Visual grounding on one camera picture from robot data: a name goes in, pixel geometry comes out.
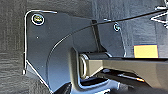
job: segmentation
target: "cable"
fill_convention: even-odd
[[[134,17],[130,17],[130,18],[121,19],[121,20],[114,20],[114,21],[108,21],[108,22],[102,22],[102,23],[91,24],[91,25],[89,25],[89,26],[83,27],[83,28],[81,28],[81,29],[79,29],[79,30],[76,30],[76,31],[74,31],[74,32],[72,32],[72,33],[66,35],[65,37],[63,37],[60,41],[58,41],[58,42],[53,46],[53,48],[50,50],[50,53],[48,54],[48,57],[47,57],[47,61],[46,61],[46,83],[48,84],[49,88],[50,88],[50,85],[49,85],[49,81],[48,81],[48,64],[49,64],[49,60],[50,60],[51,54],[52,54],[52,52],[54,51],[54,49],[55,49],[60,43],[62,43],[65,39],[67,39],[68,37],[72,36],[73,34],[79,32],[79,31],[82,31],[82,30],[84,30],[84,29],[86,29],[86,28],[89,28],[89,27],[92,27],[92,26],[95,26],[95,25],[132,20],[132,19],[136,19],[136,18],[140,18],[140,17],[144,17],[144,16],[156,14],[156,13],[163,12],[163,11],[167,11],[167,10],[168,10],[168,8],[167,8],[167,9],[163,9],[163,10],[159,10],[159,11],[155,11],[155,12],[150,12],[150,13],[142,14],[142,15],[139,15],[139,16],[134,16]]]

